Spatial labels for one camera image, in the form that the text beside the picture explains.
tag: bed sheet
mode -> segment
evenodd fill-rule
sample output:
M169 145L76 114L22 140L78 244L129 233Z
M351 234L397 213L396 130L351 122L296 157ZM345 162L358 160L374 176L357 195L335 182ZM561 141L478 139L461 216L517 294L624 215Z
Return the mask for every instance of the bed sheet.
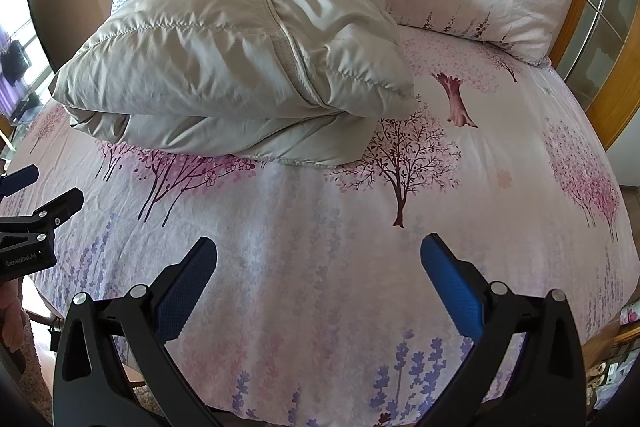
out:
M361 161L330 171L97 142L49 103L12 162L40 179L1 208L84 192L39 290L62 312L80 290L122 295L212 238L218 268L167 348L209 405L280 425L403 425L436 400L471 342L420 266L430 232L518 293L564 289L585 341L620 311L639 263L580 106L551 69L400 33L419 109L381 121Z

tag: silver screw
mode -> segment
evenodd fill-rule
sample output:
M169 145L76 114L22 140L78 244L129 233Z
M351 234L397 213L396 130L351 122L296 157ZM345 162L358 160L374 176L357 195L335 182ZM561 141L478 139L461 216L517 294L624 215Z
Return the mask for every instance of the silver screw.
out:
M133 286L129 293L134 299L140 299L146 295L146 286L143 284L137 284Z
M79 304L82 304L84 301L86 301L86 293L80 292L74 295L74 304L79 305Z
M491 291L496 295L507 295L509 288L504 282L496 281L491 283Z
M558 302L566 301L566 295L562 290L559 290L558 288L551 290L551 296L553 297L554 301L558 301Z

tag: human hand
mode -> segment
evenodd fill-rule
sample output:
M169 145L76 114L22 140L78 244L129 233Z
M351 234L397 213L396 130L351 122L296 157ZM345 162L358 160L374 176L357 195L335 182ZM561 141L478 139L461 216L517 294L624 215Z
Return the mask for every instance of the human hand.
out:
M13 353L20 349L24 336L17 279L0 284L0 311L4 311L1 340Z

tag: purple curtain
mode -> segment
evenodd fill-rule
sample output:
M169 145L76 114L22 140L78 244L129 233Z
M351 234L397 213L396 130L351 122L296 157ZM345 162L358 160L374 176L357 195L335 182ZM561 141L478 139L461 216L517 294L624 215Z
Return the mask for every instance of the purple curtain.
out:
M11 39L0 24L0 53L3 52ZM0 66L0 112L4 114L7 120L11 121L11 115L18 107L20 101L27 95L27 86L22 79L13 86L9 84L2 74L2 66Z

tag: logo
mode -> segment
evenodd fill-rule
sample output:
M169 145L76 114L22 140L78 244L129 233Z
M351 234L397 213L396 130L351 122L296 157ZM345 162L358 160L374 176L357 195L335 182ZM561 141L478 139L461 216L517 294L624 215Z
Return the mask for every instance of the logo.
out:
M13 266L14 264L25 263L31 259L36 259L36 254L32 253L31 255L25 255L23 257L16 257L13 261L5 261L4 263L7 266Z

